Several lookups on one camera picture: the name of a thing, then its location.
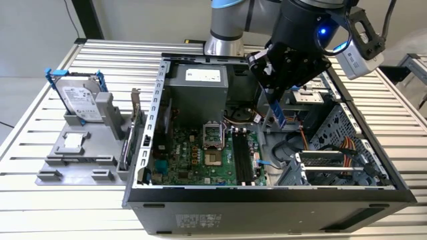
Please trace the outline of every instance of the motherboard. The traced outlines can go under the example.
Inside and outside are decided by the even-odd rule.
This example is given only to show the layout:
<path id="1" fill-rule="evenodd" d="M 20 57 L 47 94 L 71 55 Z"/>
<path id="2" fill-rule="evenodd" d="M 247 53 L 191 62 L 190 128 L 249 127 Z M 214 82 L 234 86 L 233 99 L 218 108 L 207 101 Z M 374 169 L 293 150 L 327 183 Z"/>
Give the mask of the motherboard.
<path id="1" fill-rule="evenodd" d="M 250 166 L 250 179 L 254 186 L 266 185 L 265 170 L 255 164 L 255 159 L 261 158 L 261 146 L 255 132 L 242 134 L 243 142 L 247 145 L 245 152 L 235 149 L 234 136 L 231 130 L 222 130 L 223 145 L 221 148 L 207 147 L 205 142 L 213 138 L 215 130 L 209 128 L 205 134 L 203 129 L 190 129 L 177 127 L 172 131 L 171 154 L 168 160 L 156 159 L 155 173 L 152 175 L 154 184 L 162 185 L 214 185 L 237 186 L 245 185 L 239 181 L 238 175 L 243 171 L 241 164 L 237 164 L 237 153 L 245 155 L 239 158 Z"/>

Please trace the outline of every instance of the black metal case side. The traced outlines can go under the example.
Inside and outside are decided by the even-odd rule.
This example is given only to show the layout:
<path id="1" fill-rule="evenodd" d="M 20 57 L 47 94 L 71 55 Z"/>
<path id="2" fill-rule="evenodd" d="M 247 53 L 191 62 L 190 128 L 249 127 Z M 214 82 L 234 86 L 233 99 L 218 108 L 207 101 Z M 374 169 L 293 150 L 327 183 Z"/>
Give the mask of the black metal case side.
<path id="1" fill-rule="evenodd" d="M 381 160 L 381 162 L 383 164 L 383 167 L 386 168 L 386 171 L 387 171 L 387 173 L 389 173 L 389 175 L 391 177 L 390 180 L 393 180 L 398 190 L 409 190 L 410 188 L 409 188 L 406 182 L 403 181 L 403 179 L 401 177 L 401 174 L 399 174 L 399 172 L 397 170 L 397 167 L 393 164 L 393 161 L 390 160 L 390 158 L 387 156 L 387 153 L 385 151 L 385 148 L 383 148 L 378 138 L 374 135 L 374 132 L 373 132 L 373 130 L 371 130 L 371 128 L 370 128 L 370 126 L 369 126 L 369 124 L 366 122 L 365 116 L 363 116 L 363 114 L 361 113 L 361 111 L 357 108 L 357 105 L 354 103 L 354 98 L 351 97 L 351 95 L 350 95 L 350 93 L 349 93 L 349 91 L 347 91 L 347 89 L 345 87 L 342 79 L 339 78 L 339 76 L 338 76 L 338 74 L 337 74 L 337 72 L 335 72 L 335 70 L 333 68 L 330 68 L 327 70 L 327 74 L 330 75 L 330 77 L 331 77 L 331 79 L 333 79 L 333 81 L 335 83 L 335 87 L 338 88 L 338 91 L 343 96 L 343 102 L 347 104 L 349 109 L 350 109 L 350 111 L 351 111 L 351 113 L 354 115 L 354 118 L 355 118 L 355 120 L 358 122 L 358 125 L 359 125 L 361 129 L 362 129 L 362 134 L 366 137 L 366 139 L 369 140 L 369 142 L 371 144 L 371 147 L 373 147 L 373 149 L 375 151 L 375 154 L 377 154 L 377 156 L 378 156 L 378 158 L 379 158 L 379 160 Z M 410 192 L 410 196 L 409 197 L 413 198 L 411 202 L 417 203 L 417 199 L 415 199 L 411 191 L 409 191 L 409 192 Z"/>

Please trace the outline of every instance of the yellow wire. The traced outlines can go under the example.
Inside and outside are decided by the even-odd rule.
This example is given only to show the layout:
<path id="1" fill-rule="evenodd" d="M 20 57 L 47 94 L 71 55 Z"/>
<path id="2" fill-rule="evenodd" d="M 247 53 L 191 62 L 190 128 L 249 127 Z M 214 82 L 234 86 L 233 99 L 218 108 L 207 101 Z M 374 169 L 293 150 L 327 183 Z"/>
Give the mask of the yellow wire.
<path id="1" fill-rule="evenodd" d="M 351 141 L 351 145 L 353 145 L 353 150 L 357 150 L 357 145 L 355 145 L 354 140 L 350 139 L 350 141 Z M 353 159 L 350 158 L 349 167 L 350 167 L 351 165 L 353 165 Z"/>

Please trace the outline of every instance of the black cable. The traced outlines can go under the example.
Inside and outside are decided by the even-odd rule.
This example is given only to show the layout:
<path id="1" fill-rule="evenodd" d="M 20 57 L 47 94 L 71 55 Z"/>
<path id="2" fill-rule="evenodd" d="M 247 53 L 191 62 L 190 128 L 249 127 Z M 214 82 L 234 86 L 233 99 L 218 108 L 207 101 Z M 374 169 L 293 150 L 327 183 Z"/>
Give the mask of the black cable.
<path id="1" fill-rule="evenodd" d="M 283 170 L 283 168 L 277 167 L 273 163 L 271 164 L 265 164 L 265 165 L 271 166 L 274 169 Z"/>
<path id="2" fill-rule="evenodd" d="M 283 145 L 286 145 L 295 153 L 298 153 L 298 152 L 301 152 L 303 149 L 302 148 L 299 148 L 299 147 L 295 147 L 291 143 L 290 143 L 290 140 L 293 139 L 293 138 L 295 138 L 297 136 L 299 136 L 301 135 L 301 133 L 298 132 L 298 131 L 294 131 L 294 132 L 291 132 L 291 133 L 289 133 L 287 135 L 286 135 L 286 137 L 285 137 L 285 140 L 282 140 L 281 142 L 278 142 L 275 145 L 274 145 L 274 147 L 271 148 L 271 156 L 273 156 L 273 158 L 278 161 L 278 162 L 281 162 L 281 163 L 290 163 L 291 162 L 291 160 L 290 159 L 283 159 L 283 158 L 279 158 L 278 156 L 277 156 L 277 150 L 278 150 L 278 148 L 281 148 Z"/>
<path id="3" fill-rule="evenodd" d="M 76 28 L 76 25 L 75 25 L 75 21 L 74 21 L 74 19 L 72 19 L 72 15 L 71 15 L 71 13 L 70 13 L 67 0 L 64 0 L 64 3 L 66 3 L 66 8 L 67 8 L 68 17 L 70 17 L 70 20 L 71 20 L 71 23 L 72 23 L 75 32 L 78 33 L 78 38 L 80 38 L 80 34 L 79 34 L 79 31 L 78 31 L 78 28 Z"/>
<path id="4" fill-rule="evenodd" d="M 398 1 L 398 0 L 391 0 L 391 2 L 390 2 L 387 14 L 386 14 L 386 19 L 385 19 L 385 24 L 383 24 L 383 26 L 382 26 L 382 34 L 381 34 L 381 36 L 382 36 L 385 39 L 387 38 L 387 35 L 389 35 L 390 20 L 391 20 L 391 18 L 393 18 L 393 13 L 394 13 L 397 1 Z"/>
<path id="5" fill-rule="evenodd" d="M 4 123 L 3 121 L 0 121 L 0 124 L 2 124 L 2 125 L 4 125 L 4 126 L 7 126 L 7 127 L 10 127 L 10 128 L 15 128 L 15 126 L 12 126 L 12 125 L 10 125 L 10 124 Z"/>

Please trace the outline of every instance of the robotic arm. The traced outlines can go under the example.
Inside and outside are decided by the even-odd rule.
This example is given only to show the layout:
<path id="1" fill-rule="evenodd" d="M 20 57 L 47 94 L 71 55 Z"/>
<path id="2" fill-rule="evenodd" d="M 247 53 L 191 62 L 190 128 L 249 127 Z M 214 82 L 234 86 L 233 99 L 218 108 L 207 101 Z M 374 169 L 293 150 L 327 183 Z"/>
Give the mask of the robotic arm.
<path id="1" fill-rule="evenodd" d="M 279 8 L 271 39 L 265 50 L 246 56 L 250 70 L 266 90 L 274 111 L 285 91 L 293 86 L 303 86 L 331 67 L 326 56 L 337 56 L 349 79 L 366 75 L 383 62 L 382 52 L 386 49 L 389 22 L 397 0 L 391 0 L 381 36 L 373 28 L 366 11 L 358 7 L 359 0 L 249 0 L 246 2 L 259 2 L 259 4 L 275 2 Z M 363 32 L 357 29 L 358 23 L 365 28 Z M 331 52 L 326 47 L 339 26 L 347 30 L 349 38 Z M 215 51 L 210 52 L 207 49 L 211 46 L 210 40 L 205 52 L 215 55 Z"/>

